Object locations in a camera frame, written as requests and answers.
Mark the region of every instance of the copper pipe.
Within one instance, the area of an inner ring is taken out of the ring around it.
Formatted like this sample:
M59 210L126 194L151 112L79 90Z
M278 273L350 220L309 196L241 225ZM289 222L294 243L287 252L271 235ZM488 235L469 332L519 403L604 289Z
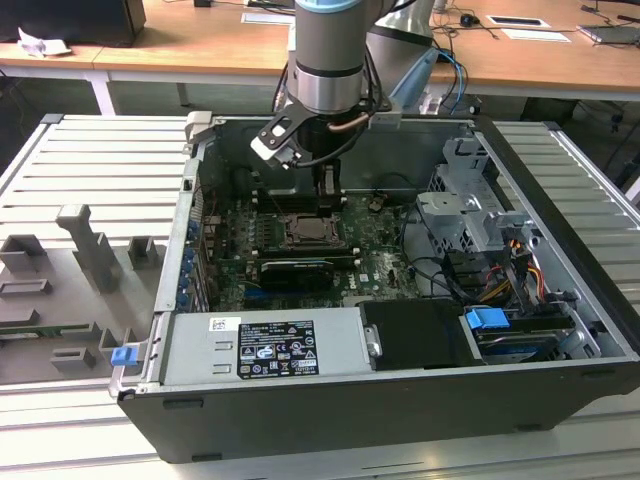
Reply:
M330 123L328 127L331 133L344 133L351 130L352 128L356 128L358 125L362 125L364 122L368 120L369 120L369 114L361 113L358 118L354 118L350 122L343 123L340 125L336 125L335 123Z

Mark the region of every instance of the white sticker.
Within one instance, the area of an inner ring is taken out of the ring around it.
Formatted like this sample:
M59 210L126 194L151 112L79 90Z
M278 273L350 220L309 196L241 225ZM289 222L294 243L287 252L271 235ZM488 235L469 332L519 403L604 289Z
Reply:
M238 331L238 325L242 322L242 317L211 317L209 319L210 332L233 332Z
M298 367L315 367L318 364L316 360L298 360Z

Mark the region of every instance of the white paper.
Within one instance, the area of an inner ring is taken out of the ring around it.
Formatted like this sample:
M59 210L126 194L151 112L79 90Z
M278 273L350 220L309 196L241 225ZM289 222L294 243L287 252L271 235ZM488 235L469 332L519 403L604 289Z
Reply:
M18 45L29 55L34 57L44 58L45 56L71 53L71 50L63 40L42 40L41 38L25 33L21 28L18 28L18 32L20 33Z
M295 23L293 15L280 15L270 13L243 13L242 23L261 23L266 25L291 25Z
M538 32L531 30L517 30L513 28L503 28L503 33L511 40L540 40L543 42L571 42L561 33Z

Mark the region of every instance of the table leg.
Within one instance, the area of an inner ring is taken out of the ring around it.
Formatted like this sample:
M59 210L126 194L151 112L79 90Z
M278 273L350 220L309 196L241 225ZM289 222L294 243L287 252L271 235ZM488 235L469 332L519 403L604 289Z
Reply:
M102 115L117 115L120 113L118 104L115 101L114 96L111 94L108 78L106 78L106 76L96 76L90 78L89 82L91 82L91 88L93 88L93 93L96 96L98 107L100 107L100 113Z
M176 83L178 87L178 98L180 99L180 106L190 107L189 92L187 92L187 86L184 83Z

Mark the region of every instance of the blue cable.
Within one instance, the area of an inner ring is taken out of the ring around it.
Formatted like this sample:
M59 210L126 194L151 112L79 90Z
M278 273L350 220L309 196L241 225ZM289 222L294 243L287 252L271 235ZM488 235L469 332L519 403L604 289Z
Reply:
M442 55L444 58L449 60L449 62L451 62L451 65L455 67L456 72L458 73L458 78L460 79L460 86L458 88L458 97L456 98L456 103L453 104L453 107L451 108L451 113L450 113L450 115L453 115L453 112L456 111L456 107L460 103L460 100L462 100L462 92L464 92L464 77L462 75L462 69L460 68L460 64L456 60L454 60L453 57L451 57L448 53L444 52L443 50L438 50L438 52L440 52L440 55Z

